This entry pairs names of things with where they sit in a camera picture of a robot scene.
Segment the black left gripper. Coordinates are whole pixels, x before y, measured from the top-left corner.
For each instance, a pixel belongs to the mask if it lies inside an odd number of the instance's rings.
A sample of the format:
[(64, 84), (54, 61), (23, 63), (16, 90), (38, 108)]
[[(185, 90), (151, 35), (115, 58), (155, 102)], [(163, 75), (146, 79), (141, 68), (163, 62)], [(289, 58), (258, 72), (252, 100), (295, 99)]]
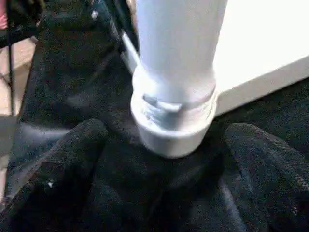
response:
[(120, 53), (125, 51), (122, 39), (123, 33), (117, 27), (108, 5), (104, 0), (83, 0), (80, 13), (82, 18), (108, 27), (109, 35), (115, 42), (115, 48)]

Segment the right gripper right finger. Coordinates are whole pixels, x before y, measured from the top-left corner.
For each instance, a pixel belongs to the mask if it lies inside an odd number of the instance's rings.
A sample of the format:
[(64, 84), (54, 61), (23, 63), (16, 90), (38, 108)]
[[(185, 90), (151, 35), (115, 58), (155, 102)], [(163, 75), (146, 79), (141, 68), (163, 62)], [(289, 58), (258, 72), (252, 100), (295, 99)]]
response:
[(271, 226), (278, 232), (307, 232), (309, 163), (304, 155), (252, 124), (231, 124), (225, 141)]

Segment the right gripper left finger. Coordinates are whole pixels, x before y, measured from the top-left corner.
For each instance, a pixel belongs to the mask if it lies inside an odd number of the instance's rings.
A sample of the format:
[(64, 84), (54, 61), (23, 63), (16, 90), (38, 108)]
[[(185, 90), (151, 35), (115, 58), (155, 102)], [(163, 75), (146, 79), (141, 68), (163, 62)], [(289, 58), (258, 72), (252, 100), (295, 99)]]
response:
[(108, 136), (89, 119), (66, 133), (27, 172), (0, 214), (2, 232), (71, 232), (81, 214), (93, 169)]

